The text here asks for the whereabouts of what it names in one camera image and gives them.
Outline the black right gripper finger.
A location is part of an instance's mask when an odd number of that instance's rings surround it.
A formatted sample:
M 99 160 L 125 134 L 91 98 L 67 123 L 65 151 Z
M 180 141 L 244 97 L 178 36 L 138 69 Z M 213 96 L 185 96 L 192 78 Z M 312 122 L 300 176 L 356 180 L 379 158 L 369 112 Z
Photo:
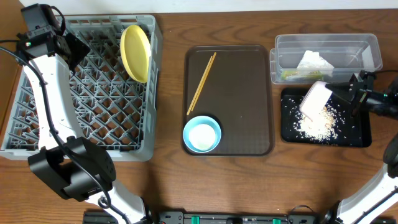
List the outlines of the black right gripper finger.
M 350 82 L 327 83 L 325 87 L 331 90 L 332 92 L 337 92 L 337 91 L 349 92 L 351 89 L 351 83 Z
M 336 92 L 332 93 L 334 98 L 338 98 L 344 105 L 352 106 L 354 100 L 354 94 L 352 93 L 345 93 L 345 92 Z

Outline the white bowl with rice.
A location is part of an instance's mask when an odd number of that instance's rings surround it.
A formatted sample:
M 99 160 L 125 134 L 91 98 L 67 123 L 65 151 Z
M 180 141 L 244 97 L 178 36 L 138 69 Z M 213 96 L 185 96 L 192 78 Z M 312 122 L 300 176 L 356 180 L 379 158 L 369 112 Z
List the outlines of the white bowl with rice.
M 326 87 L 326 82 L 315 82 L 304 96 L 299 107 L 300 112 L 312 121 L 317 120 L 331 95 L 332 91 Z

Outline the pile of leftover rice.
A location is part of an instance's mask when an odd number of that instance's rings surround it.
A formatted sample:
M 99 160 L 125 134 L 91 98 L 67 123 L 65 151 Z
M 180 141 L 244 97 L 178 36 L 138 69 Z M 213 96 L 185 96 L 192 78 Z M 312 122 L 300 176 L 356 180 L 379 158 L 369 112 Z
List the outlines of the pile of leftover rice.
M 328 102 L 312 121 L 299 110 L 302 100 L 302 96 L 287 96 L 281 100 L 282 139 L 287 142 L 334 144 L 346 124 L 343 113 Z

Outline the white paper napkin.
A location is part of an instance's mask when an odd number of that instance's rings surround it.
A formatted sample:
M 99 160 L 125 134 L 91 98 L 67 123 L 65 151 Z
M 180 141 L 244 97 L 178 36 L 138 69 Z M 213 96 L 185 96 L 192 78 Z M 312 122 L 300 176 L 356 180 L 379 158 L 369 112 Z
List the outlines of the white paper napkin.
M 320 72 L 321 74 L 332 76 L 334 66 L 320 56 L 319 52 L 306 50 L 301 61 L 297 65 L 299 70 L 308 70 L 309 72 Z

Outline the green snack wrapper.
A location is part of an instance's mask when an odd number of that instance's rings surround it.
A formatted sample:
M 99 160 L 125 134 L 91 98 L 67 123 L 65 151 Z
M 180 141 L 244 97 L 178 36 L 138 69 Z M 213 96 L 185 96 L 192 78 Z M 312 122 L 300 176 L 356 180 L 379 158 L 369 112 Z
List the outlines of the green snack wrapper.
M 286 70 L 280 76 L 282 80 L 323 80 L 319 70 Z

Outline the yellow plastic plate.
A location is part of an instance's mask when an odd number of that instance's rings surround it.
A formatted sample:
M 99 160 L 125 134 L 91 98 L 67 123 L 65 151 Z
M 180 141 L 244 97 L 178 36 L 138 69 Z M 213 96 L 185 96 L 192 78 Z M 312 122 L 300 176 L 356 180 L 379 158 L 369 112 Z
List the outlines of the yellow plastic plate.
M 120 50 L 123 66 L 128 75 L 139 83 L 146 83 L 152 51 L 149 39 L 138 25 L 124 29 Z

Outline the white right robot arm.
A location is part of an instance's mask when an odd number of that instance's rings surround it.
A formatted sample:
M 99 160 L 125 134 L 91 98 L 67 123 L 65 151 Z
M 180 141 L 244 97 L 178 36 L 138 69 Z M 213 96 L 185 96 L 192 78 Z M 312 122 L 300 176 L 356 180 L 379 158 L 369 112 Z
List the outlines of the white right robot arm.
M 374 91 L 379 72 L 360 71 L 346 83 L 329 83 L 325 87 L 349 105 L 351 116 L 368 111 L 397 119 L 397 80 L 385 93 Z M 337 202 L 320 219 L 320 223 L 371 223 L 397 203 L 397 136 L 387 145 L 383 165 L 377 174 L 352 196 Z

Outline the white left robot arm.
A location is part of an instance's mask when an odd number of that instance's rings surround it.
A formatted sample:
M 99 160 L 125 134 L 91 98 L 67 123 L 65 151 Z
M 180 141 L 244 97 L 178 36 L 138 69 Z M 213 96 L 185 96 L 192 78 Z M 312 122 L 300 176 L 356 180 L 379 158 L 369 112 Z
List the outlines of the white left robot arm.
M 28 31 L 18 35 L 16 57 L 33 89 L 40 125 L 40 151 L 29 156 L 30 170 L 61 198 L 97 205 L 118 223 L 153 223 L 143 199 L 116 179 L 111 156 L 80 128 L 69 78 L 90 48 L 65 33 L 56 10 L 48 4 L 21 10 Z

